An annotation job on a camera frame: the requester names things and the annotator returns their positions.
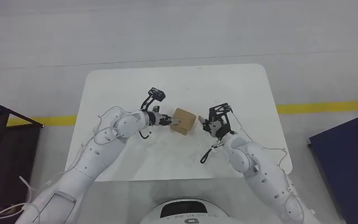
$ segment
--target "floor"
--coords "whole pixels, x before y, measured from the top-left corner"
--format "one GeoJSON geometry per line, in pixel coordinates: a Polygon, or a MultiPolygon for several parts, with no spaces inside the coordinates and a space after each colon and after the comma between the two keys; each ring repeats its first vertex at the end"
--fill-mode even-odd
{"type": "MultiPolygon", "coordinates": [[[[74,115],[92,70],[233,63],[263,65],[276,104],[357,100],[357,9],[352,0],[5,0],[0,104],[27,116],[74,115]]],[[[307,139],[357,116],[280,115],[290,178],[322,223],[344,222],[307,139]]],[[[64,169],[73,128],[43,129],[32,185],[64,169]]]]}

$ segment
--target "cardboard box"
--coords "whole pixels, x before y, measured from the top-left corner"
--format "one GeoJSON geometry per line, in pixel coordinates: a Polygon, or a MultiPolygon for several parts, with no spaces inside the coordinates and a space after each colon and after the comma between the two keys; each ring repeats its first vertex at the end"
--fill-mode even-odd
{"type": "Polygon", "coordinates": [[[173,118],[179,119],[180,123],[175,125],[170,125],[172,130],[183,134],[184,136],[191,130],[194,125],[196,115],[189,113],[188,111],[177,108],[173,114],[173,118]]]}

